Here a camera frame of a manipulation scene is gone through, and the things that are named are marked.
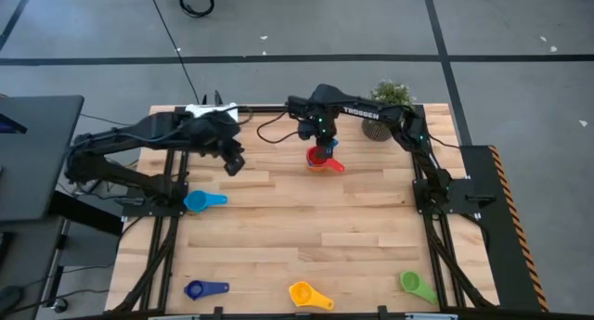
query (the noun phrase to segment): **potted plant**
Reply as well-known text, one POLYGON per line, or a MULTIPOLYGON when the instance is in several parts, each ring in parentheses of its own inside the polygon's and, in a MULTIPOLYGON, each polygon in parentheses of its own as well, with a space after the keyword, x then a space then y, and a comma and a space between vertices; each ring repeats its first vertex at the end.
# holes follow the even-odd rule
MULTIPOLYGON (((382 81, 374 90, 369 92, 368 98, 388 105, 412 106, 410 88, 403 83, 382 81)), ((361 127, 365 136, 371 140, 386 141, 392 137, 390 129, 380 122, 363 120, 361 127)))

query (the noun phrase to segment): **red measuring cup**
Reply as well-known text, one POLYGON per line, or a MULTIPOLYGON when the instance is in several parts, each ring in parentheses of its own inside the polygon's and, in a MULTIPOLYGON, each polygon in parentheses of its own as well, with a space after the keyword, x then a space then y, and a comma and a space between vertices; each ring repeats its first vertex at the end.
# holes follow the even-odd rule
POLYGON ((333 158, 322 158, 319 153, 319 147, 310 147, 307 149, 307 165, 314 172, 321 172, 331 168, 336 172, 343 172, 344 166, 333 158))

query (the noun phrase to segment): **green plant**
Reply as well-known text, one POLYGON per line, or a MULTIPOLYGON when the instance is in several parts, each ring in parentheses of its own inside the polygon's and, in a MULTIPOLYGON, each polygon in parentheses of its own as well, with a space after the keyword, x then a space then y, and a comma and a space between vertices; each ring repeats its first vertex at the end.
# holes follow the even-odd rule
POLYGON ((410 88, 403 83, 382 81, 369 93, 369 99, 390 105, 412 106, 410 88))

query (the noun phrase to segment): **gray floor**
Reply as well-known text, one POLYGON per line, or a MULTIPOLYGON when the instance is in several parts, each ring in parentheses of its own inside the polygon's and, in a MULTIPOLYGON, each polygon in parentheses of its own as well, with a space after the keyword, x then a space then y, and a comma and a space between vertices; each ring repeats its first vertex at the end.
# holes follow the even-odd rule
MULTIPOLYGON (((0 30, 20 0, 0 0, 0 30)), ((436 55, 423 0, 215 0, 191 19, 157 0, 182 56, 436 55)), ((594 53, 594 0, 434 0, 450 55, 594 53)), ((151 0, 30 0, 0 58, 174 57, 151 0)), ((592 62, 454 63, 475 144, 499 148, 551 311, 594 314, 594 80, 592 62), (580 121, 588 122, 584 127, 580 121)), ((407 83, 417 102, 450 102, 438 62, 188 64, 199 95, 227 102, 283 102, 318 83, 365 94, 382 79, 407 83)), ((84 112, 134 122, 154 104, 194 101, 178 64, 0 66, 0 93, 77 94, 84 112)), ((80 119, 77 134, 110 125, 80 119)), ((136 158, 127 153, 121 163, 136 158)), ((117 212, 117 208, 106 207, 117 212)), ((82 226, 68 265, 113 261, 115 240, 82 226), (98 251, 90 254, 83 244, 98 251)), ((107 288, 110 269, 67 276, 60 292, 107 288)), ((105 295, 70 298, 64 316, 98 314, 105 295)), ((55 317, 42 310, 40 319, 55 317)))

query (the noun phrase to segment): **wooden tabletop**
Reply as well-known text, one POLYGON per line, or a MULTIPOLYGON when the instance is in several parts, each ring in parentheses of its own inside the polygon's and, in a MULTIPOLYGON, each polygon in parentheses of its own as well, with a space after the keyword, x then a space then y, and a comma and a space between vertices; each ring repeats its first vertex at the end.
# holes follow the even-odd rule
MULTIPOLYGON (((155 106, 151 112, 173 108, 155 106)), ((448 105, 428 104, 425 112, 429 132, 457 145, 448 105)), ((226 175, 221 160, 190 156, 190 191, 225 194, 229 202, 180 220, 167 313, 211 314, 215 306, 228 314, 324 312, 294 306, 289 286, 301 280, 332 298, 335 313, 377 312, 378 305, 390 312, 437 311, 436 305, 405 293, 397 278, 414 270, 433 286, 427 239, 412 191, 410 154, 393 140, 366 139, 360 119, 341 115, 334 155, 346 170, 313 173, 305 167, 305 151, 313 140, 293 136, 271 145, 257 137, 256 127, 276 116, 256 114, 242 126, 236 138, 246 149, 246 164, 234 177, 226 175), (228 282, 230 290, 192 301, 183 288, 194 279, 228 282)), ((295 120, 284 117, 262 133, 278 139, 296 127, 295 120)), ((453 177, 465 175, 457 149, 433 143, 433 150, 453 177)), ((165 156, 165 151, 142 149, 137 169, 162 173, 165 156)), ((448 217, 460 267, 497 303, 480 229, 459 216, 448 217)), ((144 271, 153 223, 146 217, 123 237, 107 309, 122 301, 144 271)), ((454 305, 444 271, 448 301, 454 305)), ((161 274, 156 277, 152 306, 161 274)))

